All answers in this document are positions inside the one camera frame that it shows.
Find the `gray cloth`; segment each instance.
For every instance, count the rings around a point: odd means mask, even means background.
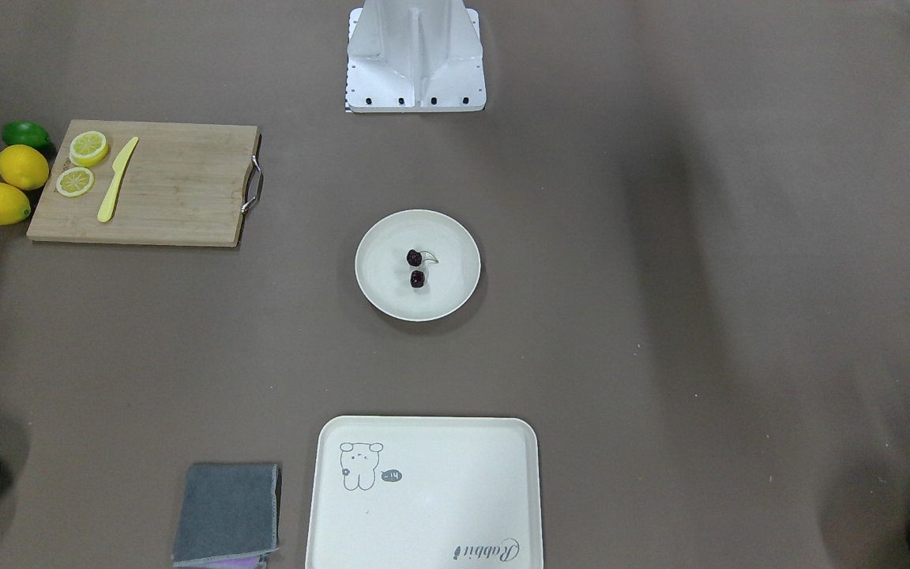
[[[274,464],[192,465],[185,477],[174,566],[275,551],[278,476]]]

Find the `cutting board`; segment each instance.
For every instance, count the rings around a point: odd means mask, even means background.
[[[87,130],[103,133],[111,150],[91,166],[90,191],[66,198],[55,190],[55,180],[73,167],[69,143]],[[115,216],[100,223],[97,209],[115,176],[111,163],[132,137],[140,141]],[[35,241],[234,247],[258,144],[257,126],[73,120],[26,235]]]

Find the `cartoon bear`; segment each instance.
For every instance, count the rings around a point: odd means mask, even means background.
[[[339,462],[343,467],[343,486],[347,490],[370,490],[374,486],[377,473],[380,451],[384,449],[381,443],[342,443],[339,450],[343,451]]]

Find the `metal handle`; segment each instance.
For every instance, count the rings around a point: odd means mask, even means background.
[[[255,168],[248,174],[248,184],[245,186],[245,202],[241,205],[241,215],[248,213],[252,209],[252,205],[255,205],[255,202],[259,201],[259,198],[262,197],[262,166],[259,166],[259,159],[252,155],[252,164],[255,165]],[[252,178],[255,177],[255,172],[259,172],[259,183],[255,187],[255,197],[248,198],[248,188],[252,187]]]

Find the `yellow knife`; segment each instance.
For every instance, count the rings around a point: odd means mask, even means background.
[[[122,177],[126,175],[126,166],[129,165],[129,158],[133,155],[133,149],[136,148],[138,137],[133,137],[124,145],[122,151],[115,158],[115,164],[111,168],[115,170],[115,177],[111,180],[111,185],[107,187],[107,194],[104,195],[104,201],[97,210],[97,220],[100,223],[109,222],[115,215],[115,202],[118,201],[118,189],[122,187]]]

